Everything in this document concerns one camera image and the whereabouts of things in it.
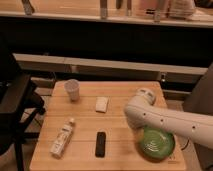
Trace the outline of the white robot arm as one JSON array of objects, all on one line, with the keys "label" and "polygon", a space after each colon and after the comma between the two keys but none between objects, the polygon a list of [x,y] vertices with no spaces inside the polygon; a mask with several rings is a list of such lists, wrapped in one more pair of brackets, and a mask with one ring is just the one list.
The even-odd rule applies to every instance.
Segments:
[{"label": "white robot arm", "polygon": [[213,116],[171,110],[154,105],[156,95],[148,88],[139,88],[124,107],[133,130],[150,126],[189,138],[213,149]]}]

